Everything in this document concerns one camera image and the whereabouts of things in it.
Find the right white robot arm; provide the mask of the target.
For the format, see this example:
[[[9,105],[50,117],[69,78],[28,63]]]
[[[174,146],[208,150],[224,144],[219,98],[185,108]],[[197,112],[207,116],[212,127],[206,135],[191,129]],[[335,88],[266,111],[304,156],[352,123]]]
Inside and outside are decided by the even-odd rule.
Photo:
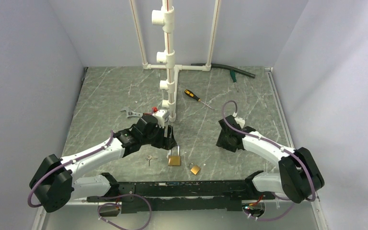
[[[324,187],[322,174],[307,148],[281,145],[252,127],[241,126],[243,122],[232,115],[219,120],[221,132],[216,145],[231,152],[255,153],[278,169],[268,173],[257,171],[246,177],[245,193],[249,198],[256,199],[268,192],[283,194],[294,203],[301,203]]]

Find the small brass padlock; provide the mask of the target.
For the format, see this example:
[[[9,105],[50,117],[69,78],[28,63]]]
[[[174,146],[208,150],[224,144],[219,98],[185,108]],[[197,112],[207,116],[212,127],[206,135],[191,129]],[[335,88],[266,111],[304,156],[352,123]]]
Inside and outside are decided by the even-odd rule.
[[[194,163],[188,164],[188,169],[193,175],[197,175],[201,170],[201,168]]]

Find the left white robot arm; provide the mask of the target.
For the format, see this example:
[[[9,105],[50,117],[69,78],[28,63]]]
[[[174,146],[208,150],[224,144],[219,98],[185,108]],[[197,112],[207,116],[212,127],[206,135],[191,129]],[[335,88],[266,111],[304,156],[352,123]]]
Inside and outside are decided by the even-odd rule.
[[[138,152],[142,146],[171,150],[178,144],[173,126],[161,124],[154,115],[143,115],[129,128],[111,131],[100,144],[74,155],[59,158],[51,154],[43,159],[32,177],[27,197],[29,207],[43,207],[51,213],[70,200],[98,196],[113,201],[119,193],[117,180],[109,173],[95,177],[84,175],[110,161]]]

